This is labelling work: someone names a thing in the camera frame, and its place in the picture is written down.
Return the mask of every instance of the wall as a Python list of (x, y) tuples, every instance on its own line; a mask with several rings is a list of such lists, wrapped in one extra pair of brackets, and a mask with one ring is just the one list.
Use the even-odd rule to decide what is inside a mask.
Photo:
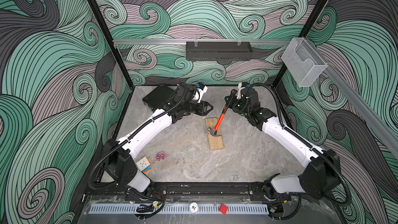
[(0, 219), (70, 223), (128, 90), (86, 0), (0, 0)]
[[(113, 38), (291, 39), (314, 0), (97, 0)], [(122, 45), (137, 85), (272, 82), (285, 47), (255, 46), (248, 62), (188, 62), (185, 46)]]
[[(308, 38), (398, 134), (398, 0), (329, 0)], [(298, 88), (287, 72), (278, 92), (295, 129), (335, 150), (353, 202), (348, 223), (397, 223), (398, 161), (323, 73)], [(344, 197), (342, 188), (335, 197)]]

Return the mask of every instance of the claw hammer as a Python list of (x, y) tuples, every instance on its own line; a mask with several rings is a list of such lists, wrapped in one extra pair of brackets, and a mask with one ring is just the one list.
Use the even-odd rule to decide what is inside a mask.
[(224, 109), (222, 110), (222, 113), (221, 113), (220, 117), (218, 118), (218, 121), (217, 121), (216, 126), (215, 126), (214, 128), (211, 128), (211, 127), (207, 128), (207, 130), (210, 132), (210, 134), (211, 134), (213, 137), (219, 137), (219, 136), (221, 136), (221, 135), (217, 134), (218, 128), (220, 127), (220, 124), (221, 124), (221, 122), (222, 122), (222, 119), (224, 118), (224, 115), (225, 115), (226, 111), (228, 110), (228, 107), (229, 107), (229, 105), (231, 104), (231, 101), (232, 101), (234, 95), (236, 95), (236, 92), (237, 92), (237, 90), (235, 90), (235, 89), (232, 89), (232, 90), (231, 90), (231, 94), (230, 94), (229, 101), (225, 104), (225, 107), (224, 107)]

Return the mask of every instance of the marble floor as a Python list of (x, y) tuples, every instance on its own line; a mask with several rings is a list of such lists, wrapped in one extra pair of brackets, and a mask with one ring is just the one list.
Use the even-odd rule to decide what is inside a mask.
[[(155, 87), (136, 87), (117, 138), (127, 135), (152, 115), (142, 98)], [(223, 150), (210, 151), (205, 118), (219, 117), (224, 97), (233, 87), (209, 87), (203, 100), (214, 106), (206, 116), (195, 114), (160, 132), (136, 158), (146, 156), (152, 165), (147, 176), (163, 182), (252, 182), (263, 181), (274, 173), (299, 175), (304, 168), (275, 139), (260, 132), (247, 120), (229, 109), (221, 123)], [(276, 112), (271, 94), (256, 87), (262, 107)], [(166, 158), (157, 161), (164, 151)]]

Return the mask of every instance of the pink toy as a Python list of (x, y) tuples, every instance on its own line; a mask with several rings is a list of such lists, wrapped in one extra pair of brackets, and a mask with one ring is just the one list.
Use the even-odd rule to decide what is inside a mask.
[(158, 161), (160, 161), (161, 158), (164, 159), (164, 157), (165, 157), (164, 152), (159, 152), (159, 153), (156, 155), (156, 159), (157, 159)]

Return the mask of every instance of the red cube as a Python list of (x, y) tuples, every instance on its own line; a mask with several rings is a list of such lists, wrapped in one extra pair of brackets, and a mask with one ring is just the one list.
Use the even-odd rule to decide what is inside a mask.
[(228, 211), (228, 207), (225, 206), (224, 204), (221, 204), (220, 212), (223, 214), (226, 214), (227, 211)]

